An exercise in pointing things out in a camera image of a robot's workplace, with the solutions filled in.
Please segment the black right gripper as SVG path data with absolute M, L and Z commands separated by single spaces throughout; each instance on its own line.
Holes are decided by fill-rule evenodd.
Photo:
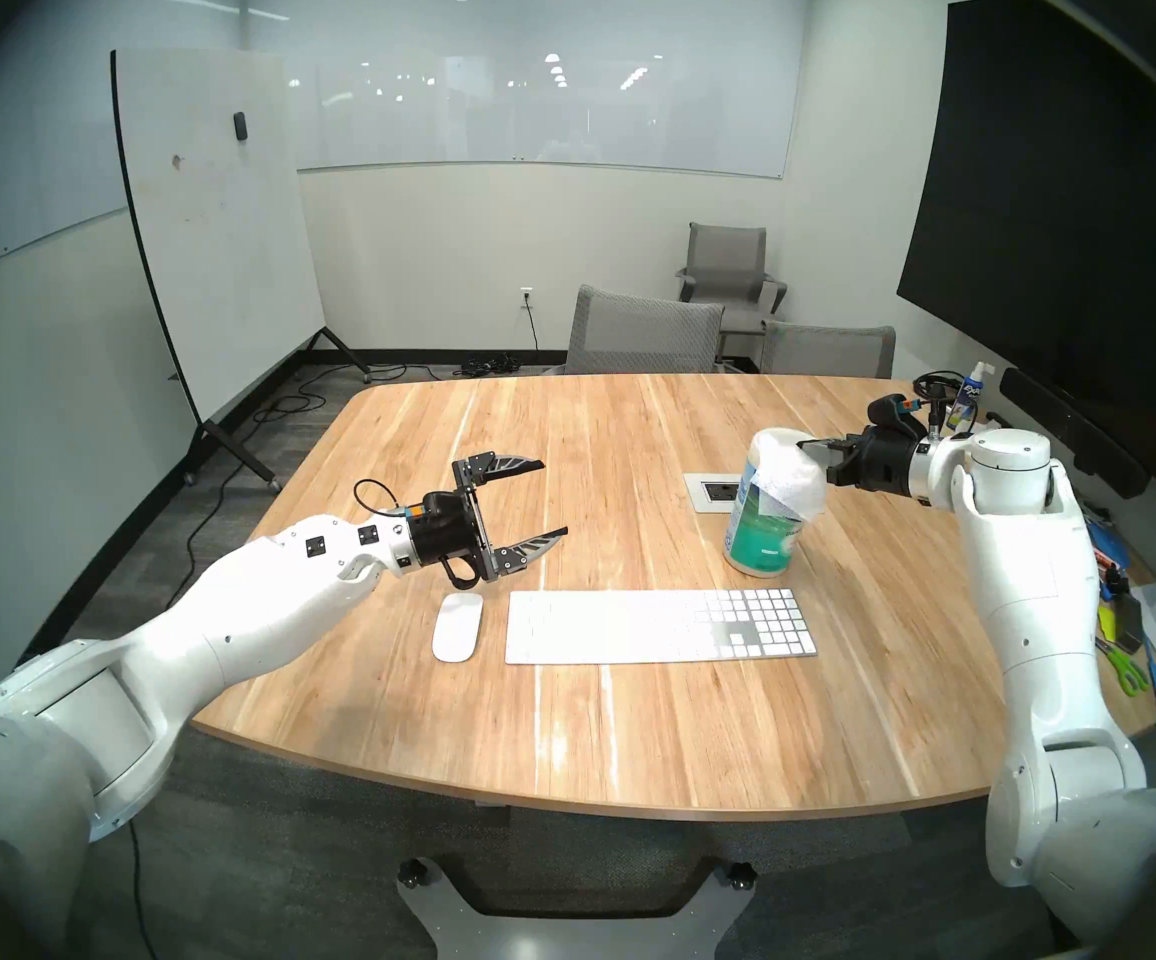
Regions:
M 809 457 L 842 457 L 825 466 L 827 483 L 910 496 L 909 474 L 924 440 L 922 424 L 868 424 L 861 434 L 844 438 L 801 440 L 799 448 Z

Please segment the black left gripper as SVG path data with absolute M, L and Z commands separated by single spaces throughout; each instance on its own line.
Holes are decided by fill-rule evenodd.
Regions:
M 544 461 L 523 455 L 482 452 L 452 461 L 457 490 L 427 493 L 408 507 L 409 538 L 418 566 L 440 564 L 455 589 L 473 589 L 484 581 L 523 573 L 569 534 L 556 527 L 507 546 L 492 546 L 479 510 L 477 492 L 484 483 L 534 473 Z

